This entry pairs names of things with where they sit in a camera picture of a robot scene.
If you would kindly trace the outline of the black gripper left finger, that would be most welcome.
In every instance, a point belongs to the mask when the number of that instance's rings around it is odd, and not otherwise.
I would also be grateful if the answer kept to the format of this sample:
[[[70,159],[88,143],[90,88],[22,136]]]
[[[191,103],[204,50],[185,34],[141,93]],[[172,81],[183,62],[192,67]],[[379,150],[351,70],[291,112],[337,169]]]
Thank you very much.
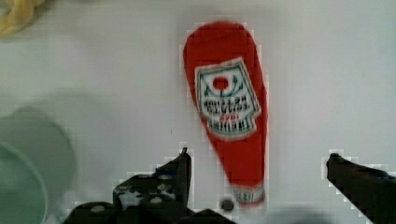
[[[227,217],[188,207],[191,156],[183,149],[148,175],[134,175],[117,185],[113,201],[83,203],[64,224],[233,224]]]

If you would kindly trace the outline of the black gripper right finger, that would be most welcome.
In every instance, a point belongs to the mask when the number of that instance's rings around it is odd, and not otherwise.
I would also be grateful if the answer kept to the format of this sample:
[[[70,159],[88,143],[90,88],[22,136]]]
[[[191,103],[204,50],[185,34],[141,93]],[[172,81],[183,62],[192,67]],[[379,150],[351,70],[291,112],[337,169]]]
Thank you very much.
[[[373,224],[395,224],[396,178],[332,153],[327,179]]]

